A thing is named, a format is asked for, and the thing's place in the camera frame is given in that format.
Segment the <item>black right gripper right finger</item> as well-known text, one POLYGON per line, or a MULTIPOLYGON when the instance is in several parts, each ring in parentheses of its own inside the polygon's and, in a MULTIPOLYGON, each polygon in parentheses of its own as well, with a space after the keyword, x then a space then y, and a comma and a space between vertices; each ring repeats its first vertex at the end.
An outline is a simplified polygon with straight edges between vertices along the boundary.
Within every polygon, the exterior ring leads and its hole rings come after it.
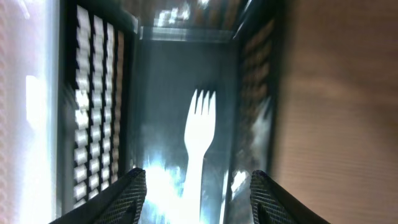
POLYGON ((255 224, 327 223, 261 170, 252 173, 250 199, 255 224))

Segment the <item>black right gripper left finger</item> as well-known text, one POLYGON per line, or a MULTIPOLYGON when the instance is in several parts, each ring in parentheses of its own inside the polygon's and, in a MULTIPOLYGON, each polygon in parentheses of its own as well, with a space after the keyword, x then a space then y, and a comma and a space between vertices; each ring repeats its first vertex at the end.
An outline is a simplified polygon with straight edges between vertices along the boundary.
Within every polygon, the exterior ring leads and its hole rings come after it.
POLYGON ((51 224, 138 224, 146 195, 146 172, 136 167, 87 203, 51 224))

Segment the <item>white plastic fork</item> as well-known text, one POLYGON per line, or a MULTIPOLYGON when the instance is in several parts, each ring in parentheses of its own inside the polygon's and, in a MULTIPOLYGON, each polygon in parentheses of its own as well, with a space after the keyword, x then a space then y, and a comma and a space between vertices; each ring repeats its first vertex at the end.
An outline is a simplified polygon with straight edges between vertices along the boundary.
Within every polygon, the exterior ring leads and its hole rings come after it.
POLYGON ((183 190, 183 222, 200 223, 203 159, 209 149, 216 125, 216 94, 196 89, 185 125, 184 143, 188 154, 183 190))

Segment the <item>black plastic basket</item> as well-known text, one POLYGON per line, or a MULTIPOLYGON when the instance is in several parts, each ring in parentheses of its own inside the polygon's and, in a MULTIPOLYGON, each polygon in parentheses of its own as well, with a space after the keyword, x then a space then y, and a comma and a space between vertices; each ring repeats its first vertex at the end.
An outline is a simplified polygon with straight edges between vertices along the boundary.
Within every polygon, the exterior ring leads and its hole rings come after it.
POLYGON ((254 223, 249 185, 271 168, 286 10, 287 1, 62 1, 61 216, 138 167, 139 223, 184 223, 184 132, 198 89, 216 94, 200 223, 254 223))

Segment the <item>clear plastic basket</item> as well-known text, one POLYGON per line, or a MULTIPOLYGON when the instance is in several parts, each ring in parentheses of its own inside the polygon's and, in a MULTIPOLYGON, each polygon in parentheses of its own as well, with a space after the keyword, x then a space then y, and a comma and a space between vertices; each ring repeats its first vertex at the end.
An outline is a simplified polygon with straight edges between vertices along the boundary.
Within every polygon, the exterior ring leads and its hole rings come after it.
POLYGON ((2 223, 57 214, 59 9, 53 0, 1 0, 2 223))

